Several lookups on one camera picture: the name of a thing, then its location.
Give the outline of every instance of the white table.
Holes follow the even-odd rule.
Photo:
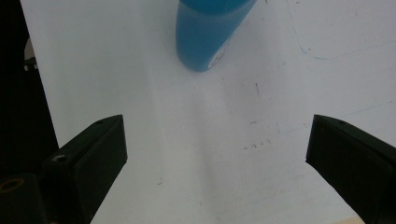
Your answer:
[[[177,0],[21,0],[60,145],[123,114],[130,159],[92,223],[331,224],[314,114],[396,146],[396,2],[260,0],[212,70],[175,51]]]

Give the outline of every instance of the white surface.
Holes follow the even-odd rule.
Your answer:
[[[396,146],[396,2],[258,1],[203,74],[177,0],[22,0],[60,145],[123,114],[130,159],[92,223],[355,216],[304,163],[314,114]]]

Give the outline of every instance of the white label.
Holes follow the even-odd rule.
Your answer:
[[[220,61],[220,58],[224,55],[225,50],[227,47],[230,45],[230,38],[228,38],[224,44],[219,48],[218,52],[216,52],[215,56],[213,56],[212,60],[209,63],[209,66],[207,68],[212,68],[213,66],[216,65]]]

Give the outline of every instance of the blue bottle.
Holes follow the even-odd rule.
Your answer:
[[[177,56],[204,72],[224,54],[233,31],[256,0],[180,0],[177,9]]]

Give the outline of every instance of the blue object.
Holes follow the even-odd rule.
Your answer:
[[[224,54],[233,31],[256,0],[180,0],[177,10],[177,56],[192,70],[204,72]]]

